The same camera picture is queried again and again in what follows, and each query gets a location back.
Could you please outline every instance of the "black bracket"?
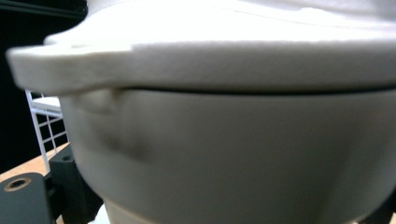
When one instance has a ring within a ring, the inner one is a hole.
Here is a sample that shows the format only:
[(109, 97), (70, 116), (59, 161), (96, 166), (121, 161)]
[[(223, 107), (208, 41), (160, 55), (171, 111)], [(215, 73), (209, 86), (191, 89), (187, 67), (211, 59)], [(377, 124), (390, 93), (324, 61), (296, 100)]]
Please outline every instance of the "black bracket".
[(396, 212), (396, 190), (376, 209), (370, 216), (360, 221), (359, 224), (389, 224)]
[(46, 176), (28, 173), (0, 183), (2, 224), (65, 224), (93, 221), (103, 204), (78, 172), (70, 145), (50, 161)]

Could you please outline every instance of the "container body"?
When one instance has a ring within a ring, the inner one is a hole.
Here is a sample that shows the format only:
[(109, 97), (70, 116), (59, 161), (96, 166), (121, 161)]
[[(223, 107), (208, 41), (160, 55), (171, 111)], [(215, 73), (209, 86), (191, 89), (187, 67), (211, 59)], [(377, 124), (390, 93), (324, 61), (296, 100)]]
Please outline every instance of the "container body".
[(352, 223), (396, 182), (396, 91), (61, 98), (113, 223)]

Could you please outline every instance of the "white wire rack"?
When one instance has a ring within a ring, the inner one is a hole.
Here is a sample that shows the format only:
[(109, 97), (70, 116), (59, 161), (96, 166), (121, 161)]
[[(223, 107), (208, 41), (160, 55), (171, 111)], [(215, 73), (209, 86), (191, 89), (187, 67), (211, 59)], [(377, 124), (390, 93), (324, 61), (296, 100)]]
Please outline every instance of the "white wire rack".
[[(57, 153), (56, 148), (61, 144), (57, 144), (56, 139), (61, 136), (65, 136), (68, 141), (67, 132), (65, 130), (54, 132), (54, 129), (52, 129), (52, 124), (55, 122), (63, 122), (61, 105), (57, 97), (45, 96), (42, 93), (32, 91), (25, 92), (33, 124), (35, 126), (35, 135), (40, 147), (41, 157), (47, 172), (49, 172), (50, 165), (46, 153), (46, 144), (51, 143), (51, 149), (55, 149), (55, 153)], [(42, 129), (46, 127), (48, 128), (49, 134), (43, 138)]]

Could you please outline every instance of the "textured plastic surface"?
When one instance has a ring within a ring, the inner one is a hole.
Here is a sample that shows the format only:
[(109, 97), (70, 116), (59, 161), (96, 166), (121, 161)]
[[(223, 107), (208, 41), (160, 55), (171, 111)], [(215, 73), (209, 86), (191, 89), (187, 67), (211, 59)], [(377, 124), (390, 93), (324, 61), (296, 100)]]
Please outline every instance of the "textured plastic surface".
[(396, 182), (396, 91), (96, 91), (61, 103), (79, 170), (130, 212), (114, 212), (120, 223), (346, 223)]
[(48, 37), (49, 46), (8, 53), (21, 87), (67, 94), (396, 86), (396, 24), (374, 9), (361, 15), (238, 1), (93, 2), (102, 4), (79, 26)]
[(43, 176), (26, 173), (0, 183), (2, 224), (51, 224), (53, 217)]

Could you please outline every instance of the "container lid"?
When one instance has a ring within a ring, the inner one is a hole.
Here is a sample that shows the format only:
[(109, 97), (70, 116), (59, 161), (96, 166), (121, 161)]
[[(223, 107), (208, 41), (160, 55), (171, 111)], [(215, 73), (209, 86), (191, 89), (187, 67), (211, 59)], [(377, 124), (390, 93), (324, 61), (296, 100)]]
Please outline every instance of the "container lid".
[(49, 36), (46, 45), (8, 51), (21, 87), (62, 95), (101, 88), (289, 93), (396, 86), (396, 22), (381, 10), (117, 2), (93, 7), (84, 22)]

